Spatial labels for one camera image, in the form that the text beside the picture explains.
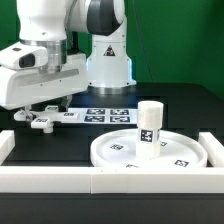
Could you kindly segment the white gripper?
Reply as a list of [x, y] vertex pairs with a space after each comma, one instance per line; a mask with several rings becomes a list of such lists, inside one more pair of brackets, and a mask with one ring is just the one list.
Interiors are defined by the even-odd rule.
[[87, 89], [86, 57], [66, 56], [67, 62], [50, 67], [48, 49], [17, 42], [0, 51], [0, 106], [21, 109], [26, 122], [32, 122], [32, 104], [62, 98], [61, 111], [67, 111], [71, 94]]

